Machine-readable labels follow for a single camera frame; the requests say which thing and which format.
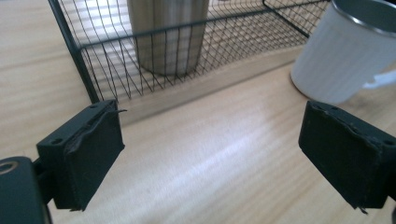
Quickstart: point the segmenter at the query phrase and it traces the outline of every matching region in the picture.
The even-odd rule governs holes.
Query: wire grid
[[[124,100],[252,55],[302,45],[328,2],[210,0],[207,21],[144,34],[132,32],[125,0],[59,5],[86,67],[81,75],[89,77],[100,100]],[[200,28],[204,35],[196,32]]]

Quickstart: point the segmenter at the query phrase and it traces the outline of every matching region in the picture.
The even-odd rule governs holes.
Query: stainless steel tumbler
[[[209,0],[128,0],[134,34],[204,21]],[[205,25],[182,26],[134,39],[141,67],[154,74],[185,75],[198,64]]]

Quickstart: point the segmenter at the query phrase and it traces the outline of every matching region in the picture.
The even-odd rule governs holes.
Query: wooden tabletop
[[[0,8],[0,158],[35,160],[35,144],[90,101],[48,2]],[[126,148],[86,211],[49,203],[54,223],[391,223],[391,198],[369,215],[354,210],[299,149],[307,98],[290,81],[298,52],[120,104]],[[339,106],[396,135],[394,99],[389,86]]]

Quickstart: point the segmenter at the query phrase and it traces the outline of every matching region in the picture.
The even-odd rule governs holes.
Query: wire mesh basket
[[[133,32],[127,0],[49,3],[93,103],[131,100],[227,63],[302,45],[329,4],[328,0],[206,1],[202,20],[143,32]]]

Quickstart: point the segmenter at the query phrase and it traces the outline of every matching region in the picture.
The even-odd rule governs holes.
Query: mug rim
[[[364,3],[370,6],[358,7],[358,4]],[[396,5],[393,5],[392,3],[384,0],[332,0],[332,6],[339,14],[364,28],[381,35],[396,37],[396,26],[391,24],[392,21],[396,21]],[[386,19],[381,15],[364,17],[364,15],[361,15],[362,11],[359,10],[364,10],[367,7],[371,9],[371,12],[375,12],[376,9],[381,7],[381,10],[378,9],[377,12],[381,13],[381,15],[388,12],[391,17],[394,17],[394,20],[386,21]]]

